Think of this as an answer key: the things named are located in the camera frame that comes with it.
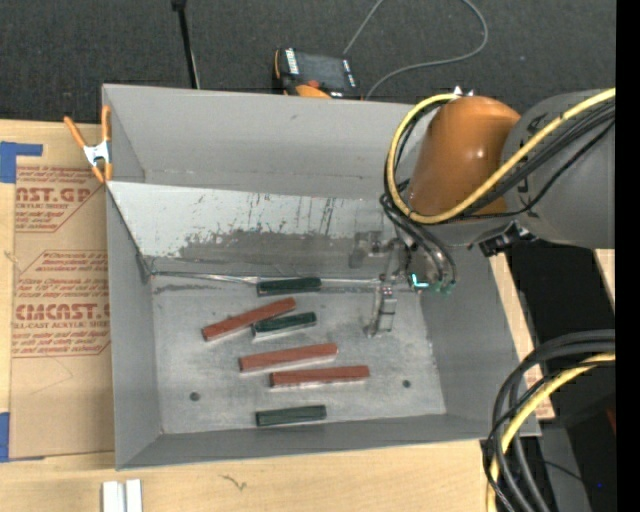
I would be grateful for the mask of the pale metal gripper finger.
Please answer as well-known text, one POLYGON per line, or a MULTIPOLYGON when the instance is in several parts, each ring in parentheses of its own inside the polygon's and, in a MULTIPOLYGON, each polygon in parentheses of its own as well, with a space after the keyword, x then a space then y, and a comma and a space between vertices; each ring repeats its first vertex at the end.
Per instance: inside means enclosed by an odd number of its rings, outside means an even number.
POLYGON ((390 332, 393 329, 397 304, 398 301, 393 288, 390 286, 383 286, 380 289, 380 305, 378 308, 379 332, 390 332))
POLYGON ((372 338, 377 334, 382 302, 382 295, 375 293, 371 316, 367 325, 364 327, 364 333, 368 338, 372 338))

